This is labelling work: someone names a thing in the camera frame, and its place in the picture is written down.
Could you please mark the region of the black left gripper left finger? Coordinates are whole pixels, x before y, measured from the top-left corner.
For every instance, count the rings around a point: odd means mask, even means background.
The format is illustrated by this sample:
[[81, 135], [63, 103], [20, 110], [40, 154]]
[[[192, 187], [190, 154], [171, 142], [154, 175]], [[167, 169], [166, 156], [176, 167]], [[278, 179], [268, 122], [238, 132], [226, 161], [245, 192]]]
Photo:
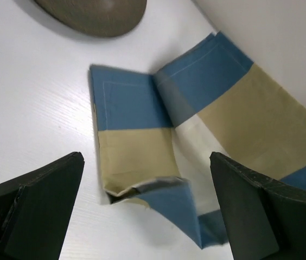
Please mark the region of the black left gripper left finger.
[[0, 259], [59, 259], [84, 164], [72, 152], [0, 184]]

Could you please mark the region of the brown ceramic plate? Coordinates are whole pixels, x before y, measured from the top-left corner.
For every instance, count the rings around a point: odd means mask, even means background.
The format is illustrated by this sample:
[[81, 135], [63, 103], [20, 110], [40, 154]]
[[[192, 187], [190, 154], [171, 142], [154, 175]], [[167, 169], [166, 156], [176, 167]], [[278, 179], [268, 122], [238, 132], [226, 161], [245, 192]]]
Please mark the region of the brown ceramic plate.
[[58, 1], [35, 2], [62, 24], [95, 37], [117, 37], [132, 31], [142, 20], [147, 1]]

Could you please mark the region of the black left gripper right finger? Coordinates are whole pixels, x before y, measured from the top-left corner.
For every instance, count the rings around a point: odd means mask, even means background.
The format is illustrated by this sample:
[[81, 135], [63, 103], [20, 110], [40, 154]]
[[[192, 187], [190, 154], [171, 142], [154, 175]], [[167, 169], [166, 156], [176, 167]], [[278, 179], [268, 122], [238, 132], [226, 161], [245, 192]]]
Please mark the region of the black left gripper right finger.
[[211, 173], [234, 259], [306, 259], [306, 191], [220, 152]]

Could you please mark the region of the blue beige checked placemat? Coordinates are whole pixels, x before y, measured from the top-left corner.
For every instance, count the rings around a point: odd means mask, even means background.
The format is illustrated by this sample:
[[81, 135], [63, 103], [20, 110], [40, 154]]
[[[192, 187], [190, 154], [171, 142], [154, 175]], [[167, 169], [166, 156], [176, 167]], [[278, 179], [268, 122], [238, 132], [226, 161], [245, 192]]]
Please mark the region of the blue beige checked placemat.
[[223, 33], [155, 74], [92, 65], [101, 183], [200, 248], [227, 242], [213, 152], [306, 190], [306, 108]]

